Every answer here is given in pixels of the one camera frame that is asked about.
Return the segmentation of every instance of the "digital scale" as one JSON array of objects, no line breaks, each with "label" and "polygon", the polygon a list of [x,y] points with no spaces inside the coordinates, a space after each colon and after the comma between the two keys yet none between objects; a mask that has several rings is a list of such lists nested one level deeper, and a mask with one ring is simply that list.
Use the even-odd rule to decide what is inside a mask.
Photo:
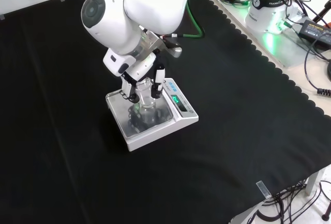
[{"label": "digital scale", "polygon": [[106,95],[119,129],[133,151],[199,120],[197,113],[171,78],[163,81],[162,96],[150,107],[123,98],[121,90]]}]

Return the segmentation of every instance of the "floor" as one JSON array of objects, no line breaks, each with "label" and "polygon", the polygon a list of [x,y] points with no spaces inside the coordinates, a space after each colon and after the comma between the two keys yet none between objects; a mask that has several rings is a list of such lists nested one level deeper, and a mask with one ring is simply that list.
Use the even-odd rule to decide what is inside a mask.
[{"label": "floor", "polygon": [[[328,166],[324,172],[323,180],[331,182],[331,166]],[[331,184],[323,183],[322,182],[322,188],[326,195],[331,198]],[[307,196],[305,192],[300,192],[297,197],[293,200],[292,203],[292,213],[295,213],[297,210],[299,210],[311,197]],[[321,196],[318,198],[318,200],[315,202],[315,204],[310,207],[305,213],[303,213],[297,220],[295,220],[294,224],[326,224],[331,223],[331,219],[328,222],[325,222],[322,220],[321,216],[325,213],[329,201],[321,194]],[[274,206],[269,207],[262,207],[261,213],[267,216],[276,216],[277,215],[277,209]],[[265,222],[258,217],[255,218],[253,224],[266,224],[271,222]]]}]

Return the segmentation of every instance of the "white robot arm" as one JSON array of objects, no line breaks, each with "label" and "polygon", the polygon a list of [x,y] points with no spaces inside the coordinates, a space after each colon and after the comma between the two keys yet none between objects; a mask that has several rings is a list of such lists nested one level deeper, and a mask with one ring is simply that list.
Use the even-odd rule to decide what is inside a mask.
[{"label": "white robot arm", "polygon": [[279,25],[286,19],[286,15],[292,19],[298,12],[297,3],[293,1],[293,4],[287,6],[284,2],[292,0],[252,0],[246,24],[257,32],[279,34]]},{"label": "white robot arm", "polygon": [[[122,91],[132,102],[139,101],[136,83],[156,61],[159,50],[173,56],[181,53],[179,46],[167,47],[154,33],[174,32],[184,14],[187,0],[86,0],[81,18],[86,30],[108,47],[103,59],[107,68],[122,76]],[[159,98],[164,80],[164,66],[156,66],[152,97]]]}]

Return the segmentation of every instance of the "black cloth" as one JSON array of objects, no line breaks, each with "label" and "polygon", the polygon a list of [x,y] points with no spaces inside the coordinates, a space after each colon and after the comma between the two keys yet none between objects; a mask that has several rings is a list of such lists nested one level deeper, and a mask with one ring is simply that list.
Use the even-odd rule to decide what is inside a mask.
[{"label": "black cloth", "polygon": [[[8,185],[19,185],[21,174],[33,178],[21,207],[35,207],[35,218],[227,223],[264,199],[256,182],[277,193],[331,164],[330,117],[209,0],[190,0],[205,37],[178,39],[182,56],[162,58],[199,121],[128,152],[104,98],[121,81],[102,63],[107,49],[81,24],[84,1],[52,0],[0,23],[1,141],[11,148],[1,149],[1,176]],[[194,32],[189,20],[179,32]],[[4,67],[9,61],[17,66]],[[40,144],[56,169],[43,164]],[[47,171],[30,170],[31,157]],[[41,174],[47,179],[34,180]],[[0,203],[15,194],[1,194]]]}]

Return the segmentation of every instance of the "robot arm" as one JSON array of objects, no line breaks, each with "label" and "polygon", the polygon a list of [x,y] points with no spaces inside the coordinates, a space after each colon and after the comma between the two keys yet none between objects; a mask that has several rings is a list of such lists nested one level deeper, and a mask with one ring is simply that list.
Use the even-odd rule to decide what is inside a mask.
[{"label": "robot arm", "polygon": [[[132,102],[138,102],[136,83],[155,62],[156,49],[167,49],[157,34],[174,32],[184,14],[187,0],[86,0],[81,18],[87,31],[108,47],[103,59],[107,68],[122,76],[122,91]],[[139,25],[146,28],[144,32]],[[181,50],[170,53],[179,56]],[[157,66],[154,96],[160,97],[165,70]]]}]

